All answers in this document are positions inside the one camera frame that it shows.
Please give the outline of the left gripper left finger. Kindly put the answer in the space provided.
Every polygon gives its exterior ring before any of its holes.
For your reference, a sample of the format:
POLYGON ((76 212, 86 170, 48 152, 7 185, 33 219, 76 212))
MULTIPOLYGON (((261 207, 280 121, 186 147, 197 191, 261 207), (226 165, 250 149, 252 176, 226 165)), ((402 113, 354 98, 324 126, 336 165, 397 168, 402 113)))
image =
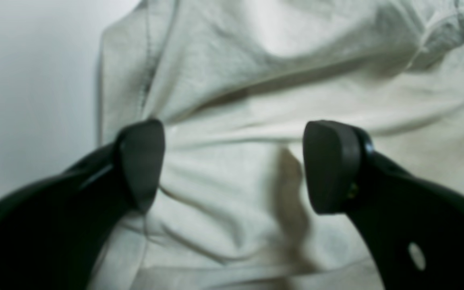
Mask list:
POLYGON ((84 290, 115 225, 147 213, 160 183, 158 120, 125 127, 56 176, 0 200, 0 290, 84 290))

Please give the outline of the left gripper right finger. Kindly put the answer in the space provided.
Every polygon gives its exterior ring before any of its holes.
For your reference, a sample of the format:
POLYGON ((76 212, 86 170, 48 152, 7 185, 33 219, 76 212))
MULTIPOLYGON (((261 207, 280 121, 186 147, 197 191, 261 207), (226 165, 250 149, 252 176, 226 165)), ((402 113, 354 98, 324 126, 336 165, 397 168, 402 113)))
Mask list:
POLYGON ((302 153, 313 211, 348 216, 385 289, 464 290, 464 196, 376 152, 359 127, 310 121, 302 153))

